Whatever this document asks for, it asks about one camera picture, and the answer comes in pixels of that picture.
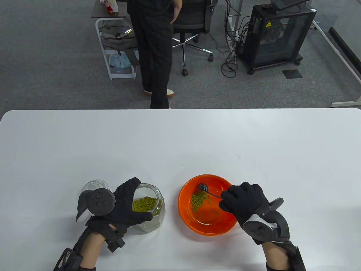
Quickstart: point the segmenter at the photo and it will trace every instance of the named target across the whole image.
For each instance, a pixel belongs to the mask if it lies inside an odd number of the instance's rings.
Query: office chair
[[[209,53],[208,61],[213,61],[213,53],[211,51],[187,42],[193,40],[197,43],[200,33],[209,33],[210,18],[213,15],[214,7],[217,3],[218,0],[183,0],[182,9],[180,10],[177,20],[173,23],[174,33],[180,34],[180,39],[173,38],[173,40],[178,42],[173,46],[173,48],[177,46],[182,47],[183,76],[188,75],[188,71],[186,69],[186,56],[184,52],[186,44],[203,52]],[[186,34],[193,35],[186,39]]]

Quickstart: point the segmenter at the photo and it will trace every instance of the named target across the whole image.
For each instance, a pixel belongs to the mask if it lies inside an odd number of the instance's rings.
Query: person
[[[152,214],[150,212],[136,213],[132,210],[134,192],[139,184],[139,179],[132,178],[116,189],[114,192],[116,204],[113,211],[106,216],[93,216],[90,218],[86,225],[91,230],[87,232],[87,228],[84,231],[73,250],[67,249],[64,251],[63,256],[59,259],[54,270],[95,271],[96,261],[105,241],[108,243],[108,248],[112,252],[124,245],[121,239],[117,239],[117,237],[113,238],[111,234],[123,237],[128,227],[152,220]],[[227,191],[222,192],[221,197],[223,200],[219,202],[219,207],[224,211],[234,214],[242,228],[245,226],[245,221],[247,221],[260,206],[269,206],[270,204],[259,185],[250,185],[247,182],[239,186],[233,185],[229,187]],[[305,271],[300,255],[298,258],[293,257],[284,248],[276,245],[276,242],[261,242],[256,239],[254,239],[254,241],[263,248],[266,257],[267,271]],[[70,258],[69,254],[67,254],[70,253],[70,251],[71,253],[75,252],[75,254],[77,254],[74,257],[75,260],[69,260],[67,264],[61,263],[62,259]],[[65,265],[75,267],[70,269],[69,267],[65,268]]]
[[[168,89],[172,66],[171,24],[182,8],[182,0],[128,0],[127,11],[138,44],[139,65],[144,93],[151,96],[151,109],[168,109]]]

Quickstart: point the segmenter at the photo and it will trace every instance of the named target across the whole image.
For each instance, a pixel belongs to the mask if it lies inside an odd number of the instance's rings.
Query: black glove
[[[258,207],[270,204],[258,184],[250,185],[247,182],[230,186],[221,193],[221,198],[223,200],[219,202],[219,207],[233,214],[241,227]]]
[[[153,218],[151,212],[141,213],[132,210],[134,192],[138,185],[140,185],[139,179],[132,178],[118,186],[114,191],[116,200],[114,209],[107,215],[93,216],[86,225],[95,232],[99,232],[100,227],[112,224],[121,235],[124,235],[128,227],[141,224],[144,221],[151,221]]]

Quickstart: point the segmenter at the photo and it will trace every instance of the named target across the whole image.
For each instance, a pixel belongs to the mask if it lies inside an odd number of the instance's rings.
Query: glass panel
[[[288,61],[303,34],[308,15],[273,19],[263,31],[255,65]]]

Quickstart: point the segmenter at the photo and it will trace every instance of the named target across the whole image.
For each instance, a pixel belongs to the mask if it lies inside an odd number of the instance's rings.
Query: black pants
[[[167,85],[172,66],[171,14],[154,1],[128,0],[127,9],[138,43],[140,72],[145,91],[152,92],[151,109],[168,109]]]

